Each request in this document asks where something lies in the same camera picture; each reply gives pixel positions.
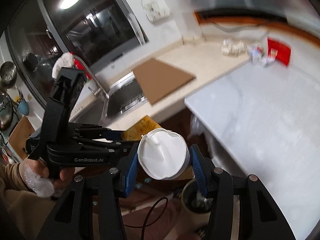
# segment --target white table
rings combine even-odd
[[[185,104],[305,239],[320,219],[319,83],[297,67],[247,63]]]

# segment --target beige countertop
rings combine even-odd
[[[137,107],[113,121],[108,127],[113,130],[127,130],[145,115],[149,115],[156,122],[162,122],[185,108],[186,96],[249,59],[246,54],[239,57],[223,56],[220,47],[221,41],[187,42],[156,56],[157,60],[192,73],[196,78],[153,105],[147,102]]]

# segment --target window pane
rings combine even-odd
[[[105,66],[123,52],[139,45],[115,0],[43,1],[68,49],[90,67],[103,63]]]
[[[36,0],[27,0],[9,25],[12,51],[18,67],[45,100],[54,84],[51,77],[53,65],[62,55],[46,29]]]

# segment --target blue gripper pad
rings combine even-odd
[[[136,153],[134,154],[134,157],[133,157],[132,162],[130,164],[128,173],[125,176],[124,194],[126,197],[128,197],[129,194],[134,189],[134,185],[136,183],[136,178],[137,178],[137,173],[138,173],[138,149],[137,149]]]
[[[192,169],[196,177],[198,188],[201,194],[206,197],[208,194],[206,177],[193,146],[190,147],[190,153],[192,155]]]

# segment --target window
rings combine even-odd
[[[26,0],[6,38],[22,78],[45,107],[52,68],[64,52],[79,56],[96,73],[144,43],[122,0]]]
[[[12,56],[21,74],[31,84],[31,90],[46,100],[54,84],[52,68],[62,51],[47,35],[37,0],[26,0],[8,29]]]
[[[116,0],[78,0],[62,9],[63,1],[43,3],[69,51],[94,72],[140,44]]]

